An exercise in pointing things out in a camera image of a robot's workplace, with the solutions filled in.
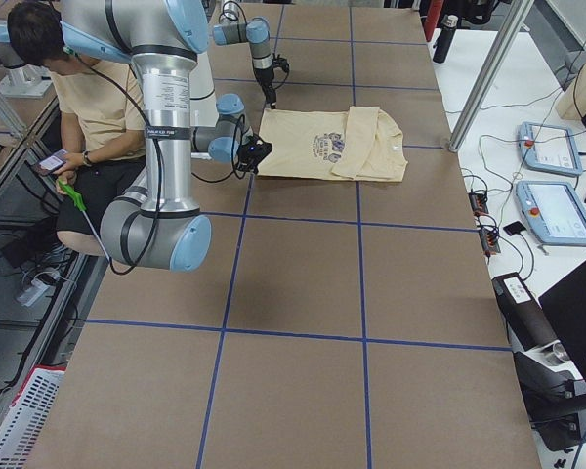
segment red object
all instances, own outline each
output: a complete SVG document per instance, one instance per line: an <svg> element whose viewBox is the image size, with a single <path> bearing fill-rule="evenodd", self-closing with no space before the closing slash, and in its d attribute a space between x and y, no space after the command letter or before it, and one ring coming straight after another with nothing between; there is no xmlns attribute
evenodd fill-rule
<svg viewBox="0 0 586 469"><path fill-rule="evenodd" d="M442 11L442 4L445 0L432 0L430 8L428 8L428 15L426 16L426 22L423 24L423 32L426 35L426 41L432 40L434 30L439 23L440 12Z"/></svg>

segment person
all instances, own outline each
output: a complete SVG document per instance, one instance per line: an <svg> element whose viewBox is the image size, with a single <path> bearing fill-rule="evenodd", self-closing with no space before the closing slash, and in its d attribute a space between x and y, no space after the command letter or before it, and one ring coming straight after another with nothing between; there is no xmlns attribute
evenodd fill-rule
<svg viewBox="0 0 586 469"><path fill-rule="evenodd" d="M60 14L40 2L22 2L7 18L13 49L27 63L45 66L59 99L65 164L54 174L83 196L96 231L105 210L139 176L146 164L144 121L125 94L99 76L105 75L143 106L139 84L130 67L64 49ZM57 183L57 191L65 193ZM83 254L104 253L83 214L69 197L63 199L57 236Z"/></svg>

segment white table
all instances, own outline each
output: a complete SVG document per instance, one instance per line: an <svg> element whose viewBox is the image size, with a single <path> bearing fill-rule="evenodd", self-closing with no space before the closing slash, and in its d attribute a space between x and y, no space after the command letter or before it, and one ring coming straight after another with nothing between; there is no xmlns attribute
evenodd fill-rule
<svg viewBox="0 0 586 469"><path fill-rule="evenodd" d="M443 64L435 64L435 73L451 128L453 128L460 115L459 112L455 111L460 111L467 101L495 34L492 31L456 31L446 61ZM529 34L520 33L510 53L501 65L481 107L528 104L547 96L554 90L559 91L530 106L481 110L458 152L461 167L483 178L490 190L500 189L506 191L509 188L509 184L485 170L478 145L481 143L486 166L492 171L513 180L513 174L521 166L518 144L504 143L491 138L481 139L482 135L492 135L500 139L514 141L517 139L517 130L522 122L541 123L545 121L547 115L549 116L545 122L548 124L570 127L573 133L585 130L579 121L565 121L558 117L553 109L554 102L562 96L558 81L540 55ZM575 141L579 151L586 152L586 133L575 136ZM582 165L586 169L586 156L582 156ZM532 171L525 166L521 168L521 174L524 180L562 180L569 181L572 185L575 183L575 178ZM483 189L482 182L474 178L465 179L467 189L472 187L472 183L473 189ZM576 191L583 200L586 196L586 173L580 177ZM500 227L516 220L522 220L514 189L510 193L510 198L508 196L508 192L495 191L490 192L488 195L487 205L489 212ZM531 260L524 241L516 235L509 237L503 232L502 235L521 251L525 259L522 277L525 277L529 272ZM586 260L586 247L546 246L544 250L541 250L539 248L540 242L533 234L524 232L523 235L534 254L534 272L526 281L526 284L535 297L543 294L558 280ZM491 278L515 272L521 265L519 254L511 246L502 240L500 241L500 247L502 252L490 258L488 270ZM562 367L559 368L554 368L554 370L559 371L562 369ZM570 467L574 453L551 452L545 448L536 432L534 432L534 438L543 468L551 468L558 459L566 459L566 467ZM576 469L586 469L586 445L582 449Z"/></svg>

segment tablet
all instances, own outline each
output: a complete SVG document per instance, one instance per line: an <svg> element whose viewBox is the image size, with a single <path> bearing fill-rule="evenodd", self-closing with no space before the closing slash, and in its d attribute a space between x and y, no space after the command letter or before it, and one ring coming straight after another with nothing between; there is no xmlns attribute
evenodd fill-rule
<svg viewBox="0 0 586 469"><path fill-rule="evenodd" d="M563 176L582 174L581 159L569 128L524 122L518 140L528 168Z"/></svg>
<svg viewBox="0 0 586 469"><path fill-rule="evenodd" d="M586 246L586 210L571 184L519 181L516 195L530 229L543 244Z"/></svg>

